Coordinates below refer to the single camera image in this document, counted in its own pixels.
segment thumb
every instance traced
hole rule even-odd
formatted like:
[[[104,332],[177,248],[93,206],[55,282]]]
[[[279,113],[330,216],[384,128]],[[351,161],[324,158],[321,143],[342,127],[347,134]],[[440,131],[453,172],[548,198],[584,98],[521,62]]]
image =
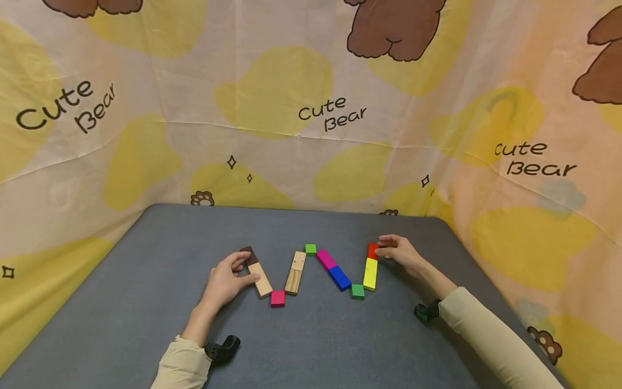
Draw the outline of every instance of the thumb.
[[[249,286],[259,281],[260,278],[261,276],[258,273],[253,273],[244,277],[239,277],[238,280],[242,286]]]
[[[394,253],[395,253],[395,248],[393,247],[383,247],[383,248],[376,249],[376,254],[383,256],[385,258],[393,258]]]

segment pink block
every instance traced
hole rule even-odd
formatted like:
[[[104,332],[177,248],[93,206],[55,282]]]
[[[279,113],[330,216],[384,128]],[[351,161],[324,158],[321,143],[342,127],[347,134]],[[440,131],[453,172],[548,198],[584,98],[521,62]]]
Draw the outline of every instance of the pink block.
[[[335,266],[337,266],[337,262],[328,254],[326,250],[320,250],[315,254],[317,259],[320,261],[322,266],[326,269],[326,271],[331,270]]]
[[[270,306],[281,308],[285,306],[285,291],[272,291],[270,295]]]

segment gray table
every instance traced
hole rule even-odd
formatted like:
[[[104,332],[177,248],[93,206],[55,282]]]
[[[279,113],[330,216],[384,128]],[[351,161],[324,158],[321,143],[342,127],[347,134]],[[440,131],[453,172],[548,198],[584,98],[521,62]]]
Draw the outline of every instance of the gray table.
[[[316,243],[360,283],[367,243],[382,233],[408,237],[555,370],[439,219],[155,205],[0,378],[0,387],[149,388],[210,268],[227,254],[253,246],[273,288],[282,289],[294,251]],[[206,387],[502,387],[441,319],[427,326],[413,316],[418,302],[431,300],[392,261],[379,264],[375,293],[352,300],[308,257],[300,293],[288,296],[285,308],[271,309],[251,287],[221,311],[210,339],[222,343],[235,334],[242,344],[229,365],[212,368]]]

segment left hand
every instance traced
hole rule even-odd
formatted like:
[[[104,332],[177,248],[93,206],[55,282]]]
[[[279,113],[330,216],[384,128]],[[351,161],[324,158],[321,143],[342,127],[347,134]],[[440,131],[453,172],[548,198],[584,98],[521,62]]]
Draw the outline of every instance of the left hand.
[[[211,270],[210,279],[201,299],[201,306],[218,312],[226,303],[233,300],[246,286],[252,285],[259,280],[257,273],[244,277],[238,276],[238,272],[244,269],[242,265],[251,254],[248,251],[237,251],[230,254]]]

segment small green cube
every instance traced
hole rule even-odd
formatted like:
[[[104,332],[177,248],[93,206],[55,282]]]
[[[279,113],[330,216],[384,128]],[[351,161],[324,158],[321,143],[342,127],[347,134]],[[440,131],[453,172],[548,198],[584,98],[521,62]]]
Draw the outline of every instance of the small green cube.
[[[305,245],[305,252],[307,254],[315,255],[315,254],[317,254],[317,248],[315,247],[315,245],[313,243],[307,243]]]
[[[363,285],[352,284],[352,298],[355,300],[365,300],[365,289],[363,289]]]

